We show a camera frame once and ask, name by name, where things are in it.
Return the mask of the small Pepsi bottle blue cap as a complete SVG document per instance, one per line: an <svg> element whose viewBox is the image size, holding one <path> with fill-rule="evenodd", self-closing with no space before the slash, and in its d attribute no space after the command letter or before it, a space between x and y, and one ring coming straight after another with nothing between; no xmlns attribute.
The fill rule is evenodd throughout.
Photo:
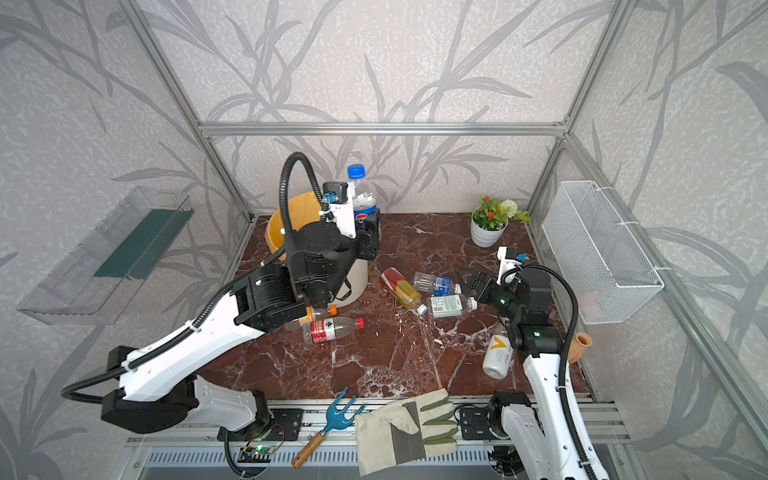
<svg viewBox="0 0 768 480"><path fill-rule="evenodd" d="M357 230L362 230L364 222L373 220L378 213L375 190L362 164L349 165L347 174L350 184L354 187L352 203L355 226Z"/></svg>

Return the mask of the clear bottle blue label white cap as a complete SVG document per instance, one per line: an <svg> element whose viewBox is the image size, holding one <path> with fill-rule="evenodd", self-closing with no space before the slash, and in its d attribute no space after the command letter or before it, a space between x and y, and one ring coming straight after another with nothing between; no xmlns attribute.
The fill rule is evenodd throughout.
<svg viewBox="0 0 768 480"><path fill-rule="evenodd" d="M461 286L452 278L444 275L416 272L413 285L418 291L437 297L462 293Z"/></svg>

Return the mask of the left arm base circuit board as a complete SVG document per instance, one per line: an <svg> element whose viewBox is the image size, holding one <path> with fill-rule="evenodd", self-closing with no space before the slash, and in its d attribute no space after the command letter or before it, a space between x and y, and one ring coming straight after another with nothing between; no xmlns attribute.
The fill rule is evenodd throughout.
<svg viewBox="0 0 768 480"><path fill-rule="evenodd" d="M244 446L239 450L237 462L246 465L270 463L281 447L277 443Z"/></svg>

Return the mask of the white jar yellow V label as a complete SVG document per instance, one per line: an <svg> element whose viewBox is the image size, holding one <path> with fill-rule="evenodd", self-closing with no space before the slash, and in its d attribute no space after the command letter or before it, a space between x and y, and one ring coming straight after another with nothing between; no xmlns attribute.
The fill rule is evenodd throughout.
<svg viewBox="0 0 768 480"><path fill-rule="evenodd" d="M494 334L489 341L483 362L483 373L494 379L503 380L507 377L512 362L513 348L506 335Z"/></svg>

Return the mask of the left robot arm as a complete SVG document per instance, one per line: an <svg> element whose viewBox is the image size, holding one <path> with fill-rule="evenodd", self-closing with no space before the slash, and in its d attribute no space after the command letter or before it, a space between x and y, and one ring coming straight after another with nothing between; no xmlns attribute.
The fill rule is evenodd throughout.
<svg viewBox="0 0 768 480"><path fill-rule="evenodd" d="M268 429L272 415L262 392L221 387L198 371L334 302L353 264L379 250L378 213L356 215L352 225L352 238L325 220L287 229L282 252L222 287L195 318L146 347L113 349L105 372L65 386L61 396L97 404L103 421L139 434L184 422L250 435Z"/></svg>

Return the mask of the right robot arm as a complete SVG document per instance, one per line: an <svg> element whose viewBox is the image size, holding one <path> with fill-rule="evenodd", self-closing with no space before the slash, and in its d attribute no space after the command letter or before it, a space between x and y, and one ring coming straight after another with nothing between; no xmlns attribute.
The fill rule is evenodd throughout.
<svg viewBox="0 0 768 480"><path fill-rule="evenodd" d="M516 390L494 393L488 406L490 428L509 438L530 479L608 479L571 382L568 356L579 317L573 288L555 270L535 263L499 276L469 268L458 269L456 275L464 292L496 309L535 397L530 401ZM564 336L548 320L553 282L571 302Z"/></svg>

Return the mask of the red label bottle red cap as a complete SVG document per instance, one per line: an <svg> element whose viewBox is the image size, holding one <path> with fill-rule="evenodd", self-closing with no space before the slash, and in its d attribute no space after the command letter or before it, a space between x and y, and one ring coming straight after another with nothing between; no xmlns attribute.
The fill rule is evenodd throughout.
<svg viewBox="0 0 768 480"><path fill-rule="evenodd" d="M313 320L303 328L305 344L321 344L339 340L365 327L363 318L331 317Z"/></svg>

